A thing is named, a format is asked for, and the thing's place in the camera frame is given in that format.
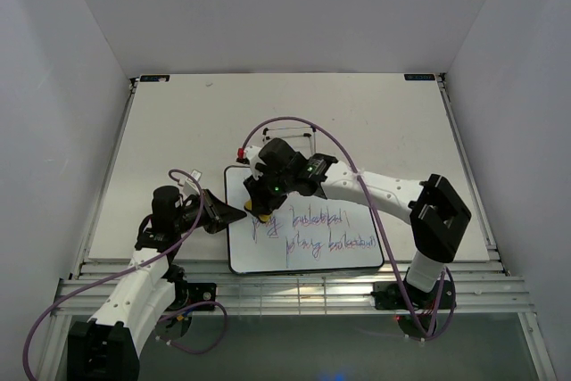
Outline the black framed whiteboard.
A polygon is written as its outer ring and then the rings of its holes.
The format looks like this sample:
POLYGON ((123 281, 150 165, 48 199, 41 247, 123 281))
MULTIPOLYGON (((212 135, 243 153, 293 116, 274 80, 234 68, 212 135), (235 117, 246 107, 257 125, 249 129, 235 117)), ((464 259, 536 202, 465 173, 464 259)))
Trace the black framed whiteboard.
POLYGON ((266 222, 248 213, 228 227, 236 274, 377 269, 385 258, 368 208, 289 195, 266 222))

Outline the yellow black whiteboard eraser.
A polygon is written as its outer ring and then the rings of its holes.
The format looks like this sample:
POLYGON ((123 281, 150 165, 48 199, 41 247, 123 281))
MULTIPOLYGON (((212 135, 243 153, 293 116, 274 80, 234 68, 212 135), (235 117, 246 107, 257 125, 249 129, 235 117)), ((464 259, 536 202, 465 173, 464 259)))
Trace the yellow black whiteboard eraser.
POLYGON ((267 222, 272 215, 271 209, 263 203, 255 202, 252 199, 244 203, 244 209, 262 223, 267 222))

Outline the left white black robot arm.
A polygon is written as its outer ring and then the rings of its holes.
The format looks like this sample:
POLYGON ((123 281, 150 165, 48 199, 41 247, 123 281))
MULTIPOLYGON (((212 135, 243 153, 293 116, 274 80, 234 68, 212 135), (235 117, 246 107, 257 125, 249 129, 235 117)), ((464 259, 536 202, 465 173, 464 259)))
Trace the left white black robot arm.
POLYGON ((213 283, 186 281, 185 271, 173 262, 173 246, 197 228, 218 233, 245 218, 245 212, 208 189, 184 197, 175 186, 156 188, 151 207, 138 229, 130 272, 89 320, 70 328, 69 380, 136 380, 140 353, 157 324, 179 324, 186 332, 191 312, 219 307, 213 283))

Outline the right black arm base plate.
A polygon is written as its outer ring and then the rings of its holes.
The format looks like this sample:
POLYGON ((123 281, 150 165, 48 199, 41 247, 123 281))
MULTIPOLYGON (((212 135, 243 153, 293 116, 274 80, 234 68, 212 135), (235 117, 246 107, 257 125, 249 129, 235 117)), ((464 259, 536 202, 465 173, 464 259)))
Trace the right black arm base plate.
MULTIPOLYGON (((435 284, 432 291, 425 293, 416 287, 408 285, 404 282, 404 287, 412 307, 415 310, 430 310, 435 308, 438 284, 435 284)), ((373 290, 370 293, 374 298, 374 306, 377 310, 407 310, 408 306, 404 300, 396 282, 375 282, 373 290)), ((441 293, 439 309, 449 310, 452 306, 452 290, 451 282, 445 280, 443 282, 443 290, 441 293)))

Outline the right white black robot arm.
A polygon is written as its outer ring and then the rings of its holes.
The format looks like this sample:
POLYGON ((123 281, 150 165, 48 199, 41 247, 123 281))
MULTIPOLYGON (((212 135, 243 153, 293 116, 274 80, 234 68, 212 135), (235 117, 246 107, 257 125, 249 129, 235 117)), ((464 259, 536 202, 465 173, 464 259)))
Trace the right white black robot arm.
POLYGON ((263 147, 241 148, 237 159, 251 171, 244 181, 249 195, 244 207, 261 222, 267 222, 287 196, 297 193, 356 203, 409 225, 416 252, 402 291, 389 286, 382 293, 388 302, 425 308, 451 289, 451 282, 437 282, 454 260, 472 214, 446 177, 433 174, 426 180, 410 180, 359 172, 332 155, 305 157, 280 138, 263 147))

